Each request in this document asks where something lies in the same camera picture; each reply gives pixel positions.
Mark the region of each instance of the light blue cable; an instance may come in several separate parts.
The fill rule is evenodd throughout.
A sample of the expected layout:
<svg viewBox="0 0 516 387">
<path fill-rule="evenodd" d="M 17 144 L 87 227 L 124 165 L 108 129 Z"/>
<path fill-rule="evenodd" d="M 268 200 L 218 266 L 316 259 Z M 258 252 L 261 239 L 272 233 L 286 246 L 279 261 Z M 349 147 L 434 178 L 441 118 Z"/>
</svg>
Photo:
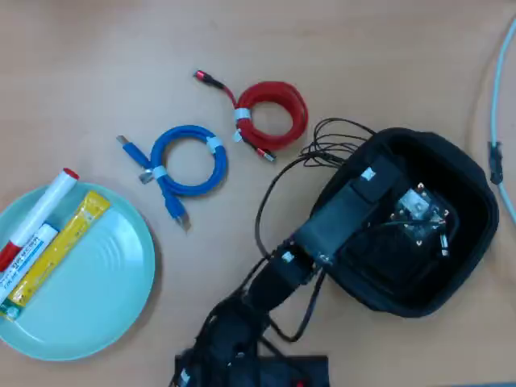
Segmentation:
<svg viewBox="0 0 516 387">
<path fill-rule="evenodd" d="M 167 173 L 164 172 L 164 154 L 170 143 L 178 139 L 193 138 L 198 139 L 210 148 L 215 158 L 214 170 L 210 178 L 200 185 L 183 185 L 174 181 Z M 180 223 L 184 228 L 189 226 L 188 215 L 186 209 L 179 200 L 180 196 L 201 196 L 207 194 L 217 185 L 221 183 L 227 171 L 226 150 L 218 138 L 204 127 L 196 125 L 183 125 L 173 127 L 166 131 L 154 143 L 151 150 L 151 159 L 149 160 L 143 152 L 140 151 L 133 143 L 127 141 L 123 136 L 119 136 L 118 140 L 123 145 L 123 150 L 144 169 L 152 170 L 161 193 L 164 197 L 165 207 L 170 215 Z"/>
<path fill-rule="evenodd" d="M 494 87 L 493 87 L 493 100 L 491 101 L 491 146 L 495 148 L 497 146 L 497 112 L 498 112 L 498 95 L 500 93 L 500 79 L 501 79 L 501 70 L 503 68 L 504 60 L 506 57 L 507 48 L 510 45 L 510 42 L 513 39 L 514 33 L 516 32 L 516 19 L 510 24 L 509 31 L 507 32 L 506 38 L 503 40 L 503 44 L 501 45 L 500 54 L 498 56 L 497 68 L 494 75 Z M 513 219 L 514 224 L 516 224 L 516 211 L 514 210 L 514 206 L 512 201 L 509 198 L 509 194 L 503 182 L 498 184 L 498 189 L 500 190 L 500 196 L 504 204 L 506 205 L 507 210 L 509 211 L 510 217 Z"/>
</svg>

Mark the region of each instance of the yellow packet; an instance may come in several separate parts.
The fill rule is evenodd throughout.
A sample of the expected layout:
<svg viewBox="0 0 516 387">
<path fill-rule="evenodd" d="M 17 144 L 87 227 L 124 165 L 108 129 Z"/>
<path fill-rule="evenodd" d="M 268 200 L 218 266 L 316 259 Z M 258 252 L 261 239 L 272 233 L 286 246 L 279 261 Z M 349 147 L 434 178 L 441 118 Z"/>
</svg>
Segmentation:
<svg viewBox="0 0 516 387">
<path fill-rule="evenodd" d="M 54 268 L 109 207 L 110 203 L 105 198 L 89 191 L 75 215 L 0 305 L 0 314 L 4 314 L 9 320 L 15 320 Z"/>
</svg>

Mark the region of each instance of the coiled red cable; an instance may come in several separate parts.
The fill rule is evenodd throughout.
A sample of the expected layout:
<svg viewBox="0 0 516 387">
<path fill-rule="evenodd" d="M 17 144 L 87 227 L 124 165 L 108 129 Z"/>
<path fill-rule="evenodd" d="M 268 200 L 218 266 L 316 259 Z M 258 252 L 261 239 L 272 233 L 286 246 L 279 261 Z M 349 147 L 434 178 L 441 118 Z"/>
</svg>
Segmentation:
<svg viewBox="0 0 516 387">
<path fill-rule="evenodd" d="M 273 160 L 270 151 L 282 149 L 301 137 L 308 124 L 308 108 L 299 91 L 285 82 L 266 81 L 257 83 L 243 92 L 237 101 L 235 95 L 222 82 L 216 81 L 209 74 L 197 71 L 195 77 L 218 89 L 223 90 L 233 102 L 235 109 L 244 108 L 251 110 L 261 102 L 274 102 L 283 106 L 292 117 L 292 127 L 284 135 L 268 135 L 258 130 L 251 118 L 238 119 L 236 126 L 239 128 L 243 140 L 253 146 L 258 154 Z"/>
</svg>

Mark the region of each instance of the table surface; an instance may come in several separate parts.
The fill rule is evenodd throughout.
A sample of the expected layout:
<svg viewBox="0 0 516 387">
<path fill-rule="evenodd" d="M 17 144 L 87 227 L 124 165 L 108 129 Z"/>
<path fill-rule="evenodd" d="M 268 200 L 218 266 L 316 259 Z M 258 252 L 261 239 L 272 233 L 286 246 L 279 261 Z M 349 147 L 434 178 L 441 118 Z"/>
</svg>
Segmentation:
<svg viewBox="0 0 516 387">
<path fill-rule="evenodd" d="M 377 130 L 435 131 L 486 166 L 493 54 L 515 12 L 511 1 L 466 0 L 2 2 L 0 207 L 66 165 L 129 199 L 159 252 L 151 300 L 119 342 L 65 364 L 31 360 L 0 344 L 2 385 L 165 386 L 173 356 L 259 259 L 252 234 L 259 201 L 308 137 L 281 152 L 275 165 L 258 160 L 231 142 L 231 105 L 191 77 L 197 67 L 237 94 L 262 80 L 295 84 L 310 109 L 310 127 L 341 116 Z M 516 141 L 515 51 L 501 90 L 500 131 L 506 184 L 516 193 L 510 168 L 516 155 L 508 152 Z M 289 125 L 285 112 L 271 106 L 255 113 L 272 133 Z M 149 151 L 160 133 L 185 123 L 216 132 L 230 162 L 220 190 L 185 200 L 193 224 L 188 235 L 164 211 L 156 185 L 139 183 L 138 167 L 115 141 L 124 134 Z M 184 142 L 169 165 L 192 183 L 210 173 L 213 161 L 202 145 Z M 299 168 L 279 184 L 264 214 L 269 247 L 306 218 L 330 175 Z M 516 380 L 514 241 L 502 210 L 483 262 L 427 318 L 372 312 L 327 281 L 305 337 L 281 347 L 328 354 L 335 386 Z M 285 329 L 297 326 L 310 291 L 300 289 L 275 313 Z"/>
</svg>

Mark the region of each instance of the light blue plate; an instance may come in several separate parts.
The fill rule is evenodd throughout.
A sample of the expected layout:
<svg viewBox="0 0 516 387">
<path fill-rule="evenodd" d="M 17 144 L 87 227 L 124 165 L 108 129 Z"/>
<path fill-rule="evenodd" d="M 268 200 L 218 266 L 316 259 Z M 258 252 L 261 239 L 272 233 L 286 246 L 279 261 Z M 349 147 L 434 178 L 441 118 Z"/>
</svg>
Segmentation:
<svg viewBox="0 0 516 387">
<path fill-rule="evenodd" d="M 0 338 L 23 354 L 75 360 L 115 342 L 137 319 L 154 280 L 152 237 L 136 209 L 113 191 L 77 183 L 50 216 L 61 229 L 91 189 L 111 208 L 30 300 L 16 322 L 0 318 Z M 25 194 L 0 214 L 0 246 L 43 194 Z"/>
</svg>

